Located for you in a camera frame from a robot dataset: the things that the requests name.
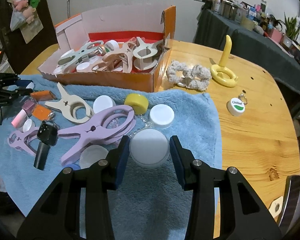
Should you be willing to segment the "grey-green plastic clamp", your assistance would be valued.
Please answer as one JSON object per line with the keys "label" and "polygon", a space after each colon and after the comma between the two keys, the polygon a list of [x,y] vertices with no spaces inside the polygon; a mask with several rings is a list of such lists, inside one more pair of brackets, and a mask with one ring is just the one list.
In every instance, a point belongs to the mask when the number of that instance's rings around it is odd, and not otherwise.
{"label": "grey-green plastic clamp", "polygon": [[76,63],[80,59],[87,57],[90,53],[98,51],[101,45],[104,45],[104,42],[99,40],[95,42],[88,42],[81,46],[81,48],[79,48],[77,51],[70,50],[60,57],[58,60],[58,65],[67,67],[73,63]]}

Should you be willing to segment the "purple nail polish bottle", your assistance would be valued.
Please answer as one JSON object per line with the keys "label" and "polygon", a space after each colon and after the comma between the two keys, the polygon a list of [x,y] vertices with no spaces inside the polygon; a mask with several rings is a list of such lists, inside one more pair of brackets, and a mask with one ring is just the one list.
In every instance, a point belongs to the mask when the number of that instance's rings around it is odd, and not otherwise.
{"label": "purple nail polish bottle", "polygon": [[25,121],[32,115],[32,111],[36,106],[37,101],[33,98],[27,99],[21,107],[20,112],[11,121],[14,128],[21,128]]}

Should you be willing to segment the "orange wrapped packet on towel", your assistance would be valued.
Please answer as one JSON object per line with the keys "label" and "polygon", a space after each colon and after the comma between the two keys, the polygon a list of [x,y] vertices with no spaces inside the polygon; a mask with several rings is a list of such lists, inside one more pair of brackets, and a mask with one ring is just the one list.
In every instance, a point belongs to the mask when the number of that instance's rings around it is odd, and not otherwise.
{"label": "orange wrapped packet on towel", "polygon": [[41,121],[52,120],[55,117],[55,113],[53,111],[40,104],[36,104],[34,106],[32,115]]}

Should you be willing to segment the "lilac clamp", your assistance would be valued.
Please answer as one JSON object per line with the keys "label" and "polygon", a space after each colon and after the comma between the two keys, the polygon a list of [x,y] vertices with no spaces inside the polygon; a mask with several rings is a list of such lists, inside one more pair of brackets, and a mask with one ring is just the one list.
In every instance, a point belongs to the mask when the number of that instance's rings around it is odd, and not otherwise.
{"label": "lilac clamp", "polygon": [[35,157],[36,151],[30,146],[30,142],[37,138],[39,127],[31,128],[29,131],[21,132],[15,130],[7,138],[7,143],[17,151],[25,151]]}
{"label": "lilac clamp", "polygon": [[[116,118],[124,118],[124,122],[115,128],[109,128],[110,122]],[[134,109],[129,105],[118,105],[93,115],[83,124],[60,129],[60,138],[78,138],[74,146],[61,157],[61,164],[65,166],[78,161],[83,150],[90,144],[109,145],[120,140],[135,124]]]}

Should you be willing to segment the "cream clamp on towel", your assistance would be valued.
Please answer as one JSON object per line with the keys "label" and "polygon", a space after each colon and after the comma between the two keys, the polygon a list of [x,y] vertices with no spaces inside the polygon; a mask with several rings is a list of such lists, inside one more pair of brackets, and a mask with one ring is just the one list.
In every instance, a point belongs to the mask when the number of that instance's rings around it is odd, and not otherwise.
{"label": "cream clamp on towel", "polygon": [[[60,92],[61,99],[59,101],[46,101],[44,103],[46,107],[60,111],[62,116],[74,124],[83,124],[93,117],[94,111],[85,100],[77,95],[68,94],[63,85],[59,82],[57,83],[57,88]],[[85,116],[81,119],[76,117],[76,111],[79,108],[85,109]]]}

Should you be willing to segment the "lilac clamp far right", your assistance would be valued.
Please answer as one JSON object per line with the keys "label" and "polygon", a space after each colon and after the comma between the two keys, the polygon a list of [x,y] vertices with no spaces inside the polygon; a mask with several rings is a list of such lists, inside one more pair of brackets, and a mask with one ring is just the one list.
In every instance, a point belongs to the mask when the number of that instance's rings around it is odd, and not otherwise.
{"label": "lilac clamp far right", "polygon": [[[116,118],[124,118],[124,122],[115,128],[109,128],[110,122]],[[83,124],[60,129],[60,138],[78,138],[74,146],[61,157],[61,164],[65,166],[78,161],[83,150],[90,144],[109,145],[120,140],[135,124],[134,109],[129,105],[118,105],[93,115]]]}

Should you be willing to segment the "white cap green label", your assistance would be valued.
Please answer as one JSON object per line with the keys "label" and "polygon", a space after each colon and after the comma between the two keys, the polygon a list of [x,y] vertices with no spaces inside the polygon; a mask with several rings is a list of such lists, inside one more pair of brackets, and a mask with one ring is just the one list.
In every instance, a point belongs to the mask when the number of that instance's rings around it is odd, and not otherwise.
{"label": "white cap green label", "polygon": [[233,116],[240,116],[245,112],[245,104],[239,98],[232,98],[227,102],[226,106]]}

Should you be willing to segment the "cardboard box red bottom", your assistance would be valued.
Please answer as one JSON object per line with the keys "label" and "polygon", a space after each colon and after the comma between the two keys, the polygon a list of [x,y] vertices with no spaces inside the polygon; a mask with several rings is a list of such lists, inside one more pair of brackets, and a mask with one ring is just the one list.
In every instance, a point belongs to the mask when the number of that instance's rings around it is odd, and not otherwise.
{"label": "cardboard box red bottom", "polygon": [[173,5],[114,5],[82,12],[56,25],[59,48],[39,72],[68,85],[156,92],[175,32]]}

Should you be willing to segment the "beige clamp in box middle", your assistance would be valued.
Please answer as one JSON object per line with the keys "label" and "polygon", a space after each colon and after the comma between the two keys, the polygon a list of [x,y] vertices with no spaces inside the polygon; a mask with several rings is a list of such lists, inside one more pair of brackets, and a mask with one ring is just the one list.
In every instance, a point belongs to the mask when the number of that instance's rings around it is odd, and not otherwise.
{"label": "beige clamp in box middle", "polygon": [[133,68],[133,50],[136,47],[136,40],[125,42],[121,48],[107,52],[102,59],[97,60],[89,67],[95,71],[109,70],[112,71],[119,61],[122,62],[122,72],[130,73]]}

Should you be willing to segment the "beige clamp in box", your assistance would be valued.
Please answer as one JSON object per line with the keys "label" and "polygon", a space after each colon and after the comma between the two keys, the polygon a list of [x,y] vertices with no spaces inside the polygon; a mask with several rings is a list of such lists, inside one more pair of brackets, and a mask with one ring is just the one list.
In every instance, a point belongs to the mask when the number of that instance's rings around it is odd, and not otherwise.
{"label": "beige clamp in box", "polygon": [[121,48],[107,52],[102,59],[97,60],[89,67],[95,71],[109,70],[112,71],[119,61],[122,62],[122,72],[130,73],[133,68],[133,50],[136,47],[136,40],[125,42]]}
{"label": "beige clamp in box", "polygon": [[158,53],[158,46],[162,45],[163,40],[154,43],[146,43],[140,37],[136,38],[137,47],[133,50],[134,67],[138,70],[145,71],[154,68],[158,60],[155,55]]}

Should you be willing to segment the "white jar lid on towel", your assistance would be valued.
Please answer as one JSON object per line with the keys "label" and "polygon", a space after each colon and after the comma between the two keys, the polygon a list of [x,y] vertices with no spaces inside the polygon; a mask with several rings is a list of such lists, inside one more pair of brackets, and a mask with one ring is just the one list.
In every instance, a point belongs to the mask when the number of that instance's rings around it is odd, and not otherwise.
{"label": "white jar lid on towel", "polygon": [[168,128],[174,120],[174,110],[166,104],[158,104],[151,108],[149,119],[154,126]]}

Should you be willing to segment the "yellow round cap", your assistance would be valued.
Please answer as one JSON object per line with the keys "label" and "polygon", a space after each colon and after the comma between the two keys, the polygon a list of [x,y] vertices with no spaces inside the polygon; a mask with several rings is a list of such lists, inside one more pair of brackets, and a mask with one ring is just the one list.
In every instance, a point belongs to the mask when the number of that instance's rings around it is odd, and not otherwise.
{"label": "yellow round cap", "polygon": [[124,104],[132,107],[136,115],[142,115],[146,113],[149,101],[141,94],[130,93],[126,96]]}

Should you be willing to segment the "white knitted scrunchie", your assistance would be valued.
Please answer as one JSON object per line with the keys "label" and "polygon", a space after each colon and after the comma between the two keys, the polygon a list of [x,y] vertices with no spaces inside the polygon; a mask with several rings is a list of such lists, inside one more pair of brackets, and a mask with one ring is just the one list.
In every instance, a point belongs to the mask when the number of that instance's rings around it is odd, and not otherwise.
{"label": "white knitted scrunchie", "polygon": [[186,63],[176,60],[172,60],[166,69],[166,76],[171,84],[200,92],[208,88],[212,79],[208,68],[200,64],[189,67]]}

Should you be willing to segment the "dark cloth side table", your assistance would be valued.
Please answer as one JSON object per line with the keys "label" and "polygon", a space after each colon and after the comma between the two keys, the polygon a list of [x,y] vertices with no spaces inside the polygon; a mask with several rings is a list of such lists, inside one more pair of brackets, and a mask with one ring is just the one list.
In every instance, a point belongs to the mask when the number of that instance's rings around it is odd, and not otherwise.
{"label": "dark cloth side table", "polygon": [[300,64],[270,38],[245,29],[209,9],[203,9],[194,42],[223,50],[226,35],[231,37],[233,55],[263,67],[281,80],[300,81]]}

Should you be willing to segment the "potted green plant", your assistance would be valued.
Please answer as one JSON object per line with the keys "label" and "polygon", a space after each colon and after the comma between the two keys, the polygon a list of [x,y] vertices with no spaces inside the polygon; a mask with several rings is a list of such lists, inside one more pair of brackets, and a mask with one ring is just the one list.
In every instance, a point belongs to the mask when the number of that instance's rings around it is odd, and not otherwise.
{"label": "potted green plant", "polygon": [[296,41],[300,34],[300,18],[285,15],[284,24],[286,26],[285,36],[292,41]]}

